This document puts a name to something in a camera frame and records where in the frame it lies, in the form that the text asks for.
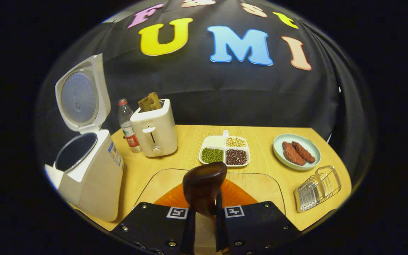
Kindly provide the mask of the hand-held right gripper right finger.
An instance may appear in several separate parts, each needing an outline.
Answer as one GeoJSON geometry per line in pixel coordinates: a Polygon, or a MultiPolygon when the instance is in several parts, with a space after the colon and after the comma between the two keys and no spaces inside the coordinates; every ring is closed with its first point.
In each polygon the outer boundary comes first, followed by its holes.
{"type": "Polygon", "coordinates": [[[216,197],[216,249],[226,255],[280,255],[302,232],[270,200],[225,179],[216,197]]]}

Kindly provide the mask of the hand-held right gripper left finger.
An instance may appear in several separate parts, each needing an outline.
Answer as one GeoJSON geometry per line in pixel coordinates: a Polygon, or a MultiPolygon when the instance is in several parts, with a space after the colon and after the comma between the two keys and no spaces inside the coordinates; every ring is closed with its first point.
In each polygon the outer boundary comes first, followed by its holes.
{"type": "Polygon", "coordinates": [[[182,191],[163,195],[144,191],[111,233],[146,255],[191,255],[195,219],[182,191]]]}

